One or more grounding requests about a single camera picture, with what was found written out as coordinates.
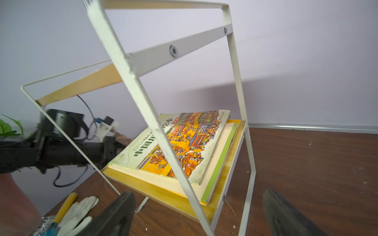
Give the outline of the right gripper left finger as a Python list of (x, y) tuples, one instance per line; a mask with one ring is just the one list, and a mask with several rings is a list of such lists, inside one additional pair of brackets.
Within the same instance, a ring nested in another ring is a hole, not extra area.
[(131, 230), (135, 196), (132, 192), (122, 193), (100, 215), (80, 233), (80, 236), (128, 236)]

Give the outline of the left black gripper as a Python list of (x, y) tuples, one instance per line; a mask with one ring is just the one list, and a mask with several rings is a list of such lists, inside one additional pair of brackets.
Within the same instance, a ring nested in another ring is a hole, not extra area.
[(79, 140), (74, 142), (100, 170), (126, 147), (112, 136), (106, 136), (103, 142), (98, 143)]

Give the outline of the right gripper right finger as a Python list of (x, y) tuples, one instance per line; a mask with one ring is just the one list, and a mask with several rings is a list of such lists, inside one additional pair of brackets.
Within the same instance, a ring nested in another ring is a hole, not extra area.
[(263, 208), (273, 236), (325, 236), (309, 218), (275, 190), (263, 195)]

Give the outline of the white metal yellow wood bookshelf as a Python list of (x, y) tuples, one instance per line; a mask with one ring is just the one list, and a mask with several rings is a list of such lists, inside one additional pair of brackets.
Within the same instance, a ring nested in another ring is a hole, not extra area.
[[(27, 82), (105, 58), (81, 1), (21, 1), (18, 10), (28, 29)], [(197, 33), (221, 20), (214, 10), (112, 11), (109, 17), (128, 51)], [(217, 108), (236, 112), (225, 53), (220, 41), (145, 76), (143, 85), (154, 107), (160, 113)]]

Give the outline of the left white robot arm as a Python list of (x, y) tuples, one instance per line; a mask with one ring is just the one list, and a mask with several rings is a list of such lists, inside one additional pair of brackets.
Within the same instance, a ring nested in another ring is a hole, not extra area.
[(83, 114), (50, 109), (41, 119), (35, 133), (20, 142), (1, 142), (1, 173), (11, 173), (21, 168), (36, 167), (43, 174), (55, 166), (84, 166), (90, 161), (99, 169), (112, 160), (123, 148), (115, 137), (105, 137), (99, 143), (80, 139), (80, 131), (89, 132)]

